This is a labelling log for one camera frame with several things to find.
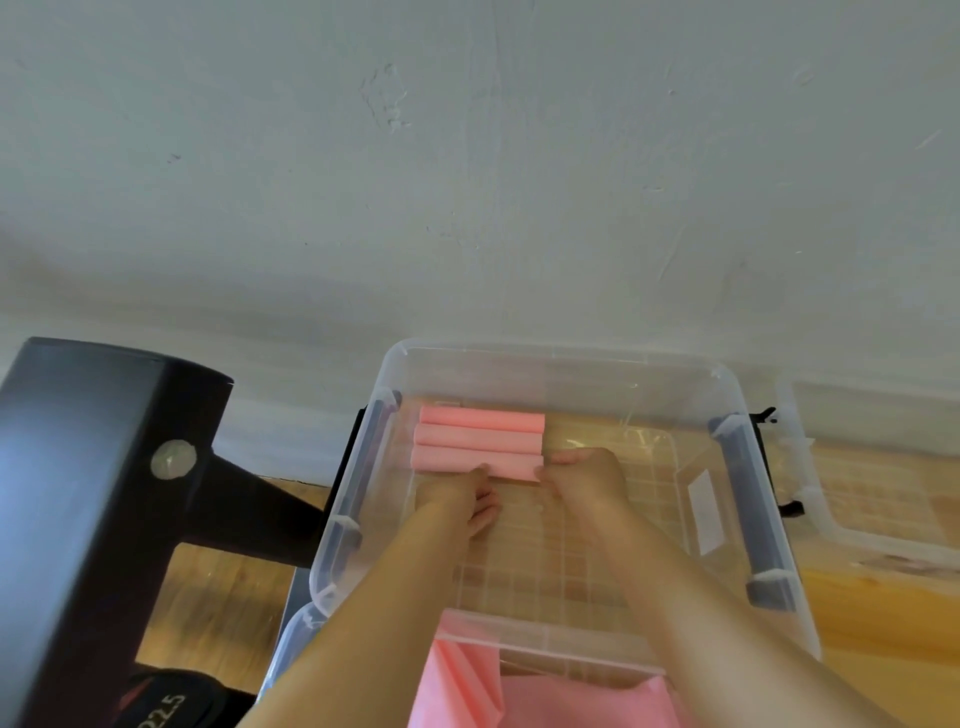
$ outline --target white label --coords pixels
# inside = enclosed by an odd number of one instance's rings
[[[697,526],[700,555],[706,556],[727,542],[723,532],[723,522],[720,521],[720,508],[717,506],[716,495],[713,494],[710,473],[703,471],[697,475],[687,490],[690,493],[693,520]]]

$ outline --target person's right arm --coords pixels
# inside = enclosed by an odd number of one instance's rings
[[[540,481],[600,549],[644,635],[705,728],[901,724],[774,630],[630,505],[605,449],[555,453]]]

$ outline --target pink folded fabric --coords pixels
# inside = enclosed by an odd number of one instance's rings
[[[683,728],[685,723],[661,677],[623,691],[560,677],[501,678],[500,651],[496,647],[435,640],[408,725]]]
[[[420,408],[420,421],[428,425],[505,429],[510,432],[540,434],[546,427],[546,416],[536,412],[501,412],[495,409],[440,407],[429,404]]]
[[[543,465],[542,455],[518,455],[513,452],[488,452],[478,449],[433,448],[414,445],[410,467],[431,473],[469,473],[483,464],[493,477],[512,480],[537,480],[534,469]]]
[[[539,455],[543,435],[538,432],[508,432],[502,429],[478,429],[452,425],[420,423],[414,429],[414,443],[438,448],[479,449],[487,452],[516,452]]]

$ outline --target white printed number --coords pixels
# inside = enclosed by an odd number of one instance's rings
[[[147,719],[136,728],[163,728],[184,700],[186,700],[186,695],[164,695],[160,702],[167,706],[166,709],[157,708],[155,711],[150,711]]]

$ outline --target wooden floor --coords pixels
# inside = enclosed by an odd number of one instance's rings
[[[322,505],[327,490],[274,481]],[[908,582],[805,569],[825,663],[916,728],[960,726],[960,597]],[[293,569],[180,546],[137,656],[259,690]]]

